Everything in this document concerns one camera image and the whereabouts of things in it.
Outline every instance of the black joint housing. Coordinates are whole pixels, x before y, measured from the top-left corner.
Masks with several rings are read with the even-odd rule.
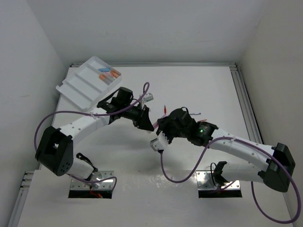
[[[196,146],[206,146],[211,141],[214,130],[218,127],[208,122],[196,122],[187,111],[179,108],[169,116],[158,119],[157,135],[164,132],[169,144],[176,137],[187,138]]]
[[[274,151],[273,157],[276,158],[288,171],[290,176],[293,175],[295,162],[289,151],[289,148],[282,143],[278,143],[276,147],[272,147]],[[290,184],[286,173],[271,159],[267,160],[267,170],[260,171],[258,175],[263,179],[263,183],[269,188],[278,192],[287,192]]]
[[[48,127],[41,138],[35,158],[57,176],[69,171],[73,164],[73,141],[60,129]]]
[[[102,108],[106,110],[107,113],[114,113],[127,108],[131,104],[133,97],[132,90],[125,87],[120,87],[117,96],[113,97],[110,103],[107,102],[108,99],[106,98],[98,103],[97,108]],[[109,123],[111,124],[121,117],[132,120],[134,126],[138,129],[154,131],[153,125],[149,118],[149,108],[145,105],[143,108],[140,105],[133,106],[122,113],[112,115],[110,116]]]

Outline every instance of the white plastic tray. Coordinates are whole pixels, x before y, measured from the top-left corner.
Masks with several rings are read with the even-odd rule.
[[[115,77],[101,76],[99,69],[109,68]],[[97,57],[91,57],[56,89],[82,111],[88,111],[122,81],[121,73]]]

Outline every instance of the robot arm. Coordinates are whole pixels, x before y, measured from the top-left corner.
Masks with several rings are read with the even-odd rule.
[[[205,147],[213,141],[209,148],[224,151],[248,161],[247,164],[241,165],[227,163],[226,161],[219,162],[213,172],[214,179],[219,185],[235,180],[243,180],[261,182],[279,192],[288,190],[288,178],[269,157],[238,141],[241,140],[265,150],[278,159],[292,175],[295,162],[286,145],[278,143],[276,147],[272,147],[236,137],[219,129],[214,124],[196,122],[191,118],[188,111],[182,109],[176,109],[169,116],[159,119],[158,124],[159,127],[156,132],[158,137],[151,141],[151,147],[155,151],[163,152],[175,137],[181,137],[187,138],[196,146]],[[232,139],[215,140],[222,137]]]
[[[138,106],[133,106],[122,113],[106,115],[128,107],[133,100],[133,92],[125,87],[120,87],[116,92],[100,101],[91,112],[91,116],[83,116],[58,129],[48,127],[41,138],[36,159],[57,176],[69,174],[81,179],[89,179],[98,169],[81,153],[74,157],[73,147],[81,140],[121,117],[132,120],[134,127],[138,129],[153,131],[149,108],[145,105],[153,99],[152,95],[148,93]]]

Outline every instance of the metal bracket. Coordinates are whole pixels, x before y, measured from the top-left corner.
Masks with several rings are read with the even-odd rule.
[[[256,143],[263,143],[260,134],[260,129],[258,127],[257,120],[255,118],[254,111],[250,103],[250,98],[248,96],[248,92],[246,90],[241,71],[238,69],[237,65],[230,66],[230,71],[236,88],[249,139],[250,141]]]
[[[27,193],[29,190],[30,183],[32,182],[34,172],[33,171],[25,171],[21,186],[19,189],[19,194],[15,202],[14,209],[11,213],[8,227],[17,227],[18,222],[21,217],[22,209],[24,207],[25,200],[27,198]]]
[[[101,176],[101,179],[105,179],[113,176],[114,171],[98,171],[98,175]],[[90,186],[92,186],[93,192],[101,193],[103,198],[111,199],[114,182],[115,181],[113,179],[109,179],[100,183],[90,185],[72,178],[69,198],[91,198],[91,196],[89,195],[90,195]]]
[[[199,198],[229,198],[229,197],[242,197],[241,186],[239,181],[235,181],[231,186],[223,191],[216,192],[217,185],[212,181],[212,174],[209,170],[196,171],[197,186]]]

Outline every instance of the white table surface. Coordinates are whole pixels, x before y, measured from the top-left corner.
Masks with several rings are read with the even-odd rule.
[[[70,68],[69,74],[76,68]],[[186,106],[201,112],[197,120],[207,119],[219,127],[248,138],[241,108],[228,67],[120,67],[123,86],[142,92],[151,84],[154,100],[148,103],[153,121],[163,114]],[[76,110],[63,96],[57,110]],[[79,118],[58,114],[53,126]],[[153,135],[120,119],[85,138],[74,153],[88,156],[100,170],[114,170],[117,187],[110,199],[68,199],[70,179],[57,177],[46,168],[35,171],[19,227],[29,226],[278,226],[261,215],[252,199],[250,183],[241,182],[243,198],[199,199],[196,180],[183,184],[168,182],[160,171],[160,156],[149,147]],[[202,149],[186,139],[174,139],[164,152],[165,168],[174,179],[191,170]],[[211,162],[244,162],[216,150],[209,150],[200,170]],[[289,214],[281,193],[256,183],[260,205],[271,216],[286,220]]]

